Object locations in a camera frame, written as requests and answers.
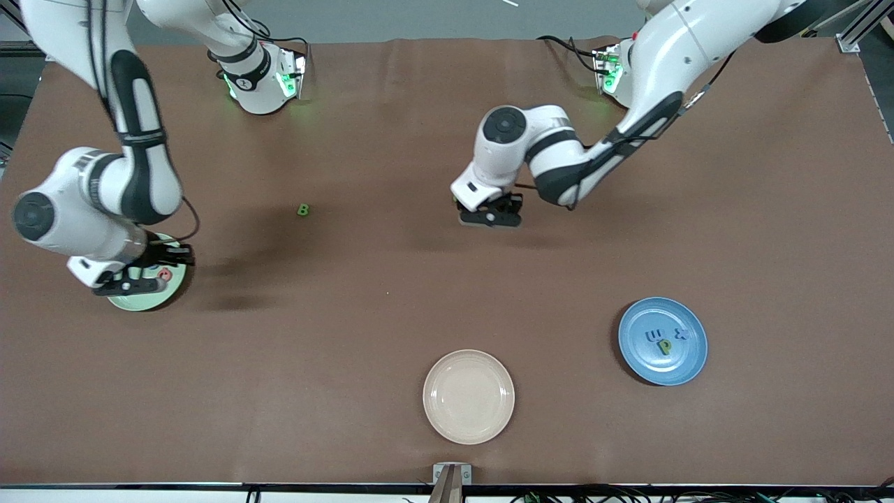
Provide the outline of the cream plate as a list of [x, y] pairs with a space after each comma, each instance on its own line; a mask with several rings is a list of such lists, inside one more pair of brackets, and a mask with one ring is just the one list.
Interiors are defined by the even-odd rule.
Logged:
[[510, 423], [516, 404], [511, 373], [492, 354], [451, 351], [431, 367], [423, 384], [425, 416], [454, 444], [491, 442]]

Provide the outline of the light green plate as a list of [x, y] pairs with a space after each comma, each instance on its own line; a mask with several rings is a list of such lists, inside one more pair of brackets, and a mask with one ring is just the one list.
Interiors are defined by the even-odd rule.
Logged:
[[[144, 238], [137, 241], [148, 241], [148, 245], [150, 244], [150, 242], [184, 243], [176, 240], [175, 238], [172, 238], [172, 236], [166, 235], [165, 233], [153, 232], [146, 232]], [[154, 294], [137, 294], [136, 296], [119, 296], [105, 298], [119, 309], [123, 309], [124, 311], [129, 312], [156, 311], [157, 309], [162, 309], [163, 307], [172, 303], [179, 294], [185, 291], [185, 288], [188, 286], [188, 280], [191, 277], [192, 266], [162, 266], [148, 268], [150, 261], [154, 259], [155, 258], [148, 257], [147, 251], [145, 251], [144, 254], [140, 258], [138, 258], [137, 261], [130, 264], [130, 266], [125, 268], [124, 271], [121, 271], [117, 275], [115, 275], [115, 278], [157, 278], [157, 274], [159, 273], [160, 268], [169, 268], [169, 270], [173, 272], [173, 279], [170, 280], [170, 282], [167, 282], [167, 287], [165, 290], [163, 290], [163, 292]]]

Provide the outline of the brown table cover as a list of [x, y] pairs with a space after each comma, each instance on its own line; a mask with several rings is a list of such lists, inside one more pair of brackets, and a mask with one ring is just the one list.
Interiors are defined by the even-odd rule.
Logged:
[[[858, 57], [751, 42], [574, 212], [460, 225], [450, 182], [503, 104], [620, 109], [538, 41], [317, 45], [307, 100], [233, 104], [200, 47], [143, 47], [201, 217], [158, 312], [93, 296], [10, 209], [71, 147], [118, 149], [98, 98], [45, 67], [0, 182], [0, 483], [875, 485], [894, 475], [894, 145]], [[309, 216], [295, 213], [309, 204]], [[630, 370], [633, 302], [677, 300], [695, 379]], [[516, 404], [491, 442], [425, 416], [431, 367], [492, 354]]]

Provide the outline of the metal base box green light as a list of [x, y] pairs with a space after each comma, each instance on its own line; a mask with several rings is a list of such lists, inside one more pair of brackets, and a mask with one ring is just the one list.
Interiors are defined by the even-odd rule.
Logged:
[[622, 79], [624, 67], [620, 46], [619, 43], [592, 51], [595, 82], [601, 94], [614, 95]]
[[299, 99], [306, 73], [307, 56], [287, 48], [279, 48], [277, 79], [285, 99]]

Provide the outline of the aluminium frame profile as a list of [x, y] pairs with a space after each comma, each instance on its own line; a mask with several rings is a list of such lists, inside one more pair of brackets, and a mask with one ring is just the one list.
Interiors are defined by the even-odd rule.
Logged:
[[47, 55], [31, 39], [0, 39], [0, 58], [36, 58], [45, 61]]
[[842, 33], [835, 35], [841, 53], [859, 53], [859, 42], [876, 27], [881, 27], [894, 41], [894, 0], [857, 0], [851, 9], [858, 10], [858, 14]]

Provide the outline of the blue plate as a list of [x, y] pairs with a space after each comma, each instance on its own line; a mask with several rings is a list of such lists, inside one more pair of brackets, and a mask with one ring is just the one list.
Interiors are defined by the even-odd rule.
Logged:
[[[686, 328], [689, 340], [675, 340], [674, 328]], [[665, 356], [645, 332], [661, 329], [673, 350]], [[707, 363], [705, 328], [695, 312], [670, 298], [651, 297], [633, 302], [617, 328], [617, 345], [630, 370], [658, 386], [680, 386], [695, 379]]]

